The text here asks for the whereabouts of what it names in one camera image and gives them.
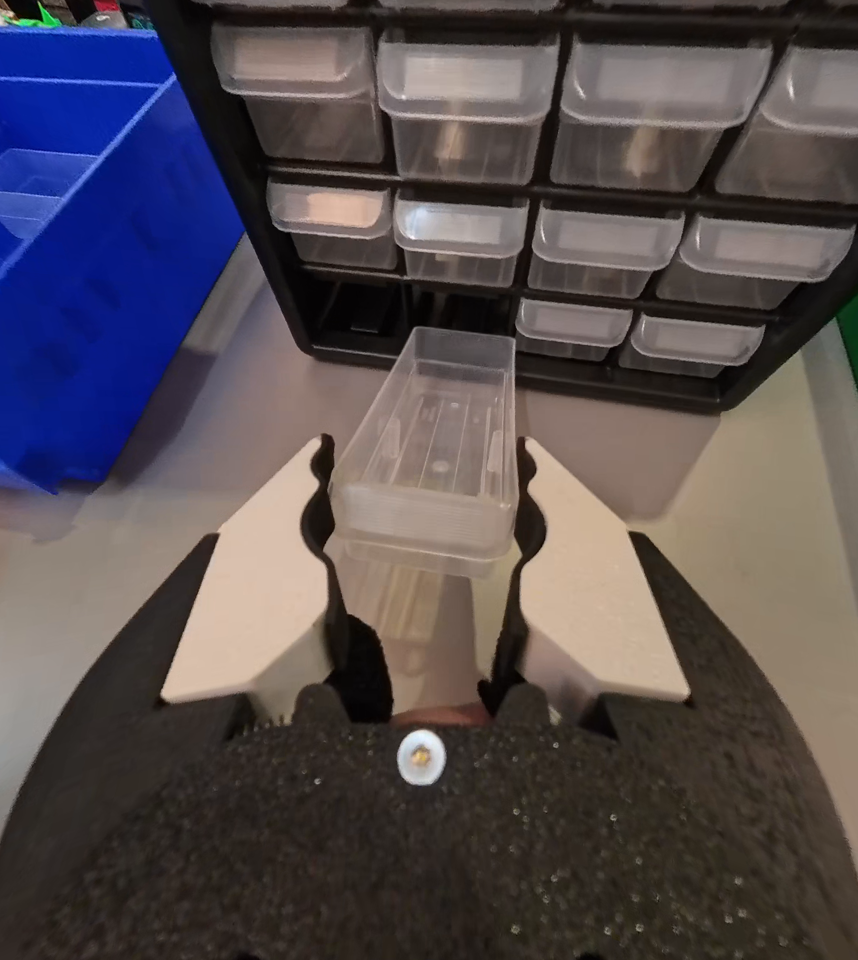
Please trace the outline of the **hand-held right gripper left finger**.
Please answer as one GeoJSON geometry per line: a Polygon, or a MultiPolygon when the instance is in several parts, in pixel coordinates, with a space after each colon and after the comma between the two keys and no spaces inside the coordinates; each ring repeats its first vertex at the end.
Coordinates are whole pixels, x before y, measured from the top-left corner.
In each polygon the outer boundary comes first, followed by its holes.
{"type": "Polygon", "coordinates": [[[311,438],[218,531],[162,689],[170,705],[241,694],[291,714],[347,664],[347,612],[325,546],[335,443],[311,438]]]}

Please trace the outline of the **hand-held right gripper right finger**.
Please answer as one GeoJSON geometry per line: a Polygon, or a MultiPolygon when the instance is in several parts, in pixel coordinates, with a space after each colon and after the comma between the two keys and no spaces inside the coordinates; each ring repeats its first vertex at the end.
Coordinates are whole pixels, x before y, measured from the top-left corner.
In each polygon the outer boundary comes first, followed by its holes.
{"type": "Polygon", "coordinates": [[[613,510],[533,438],[516,447],[520,556],[484,705],[494,716],[528,683],[560,716],[604,695],[685,703],[691,690],[649,581],[613,510]]]}

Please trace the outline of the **clear plastic drawer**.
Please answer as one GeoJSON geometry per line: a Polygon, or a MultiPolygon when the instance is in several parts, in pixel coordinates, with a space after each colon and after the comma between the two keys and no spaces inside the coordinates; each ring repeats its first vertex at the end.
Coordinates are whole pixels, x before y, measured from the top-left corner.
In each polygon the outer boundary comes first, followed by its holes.
{"type": "Polygon", "coordinates": [[[0,154],[0,223],[27,240],[41,230],[98,155],[8,149],[0,154]]]}
{"type": "Polygon", "coordinates": [[[353,556],[483,577],[507,554],[515,359],[504,335],[412,330],[331,475],[336,534],[353,556]]]}

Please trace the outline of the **blue plastic bin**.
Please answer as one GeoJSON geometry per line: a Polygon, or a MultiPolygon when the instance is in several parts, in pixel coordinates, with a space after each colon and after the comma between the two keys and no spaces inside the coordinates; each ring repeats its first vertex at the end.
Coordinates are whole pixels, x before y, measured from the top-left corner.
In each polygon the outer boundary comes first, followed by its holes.
{"type": "Polygon", "coordinates": [[[0,27],[0,154],[97,155],[33,238],[0,223],[0,486],[96,484],[244,228],[157,36],[0,27]]]}

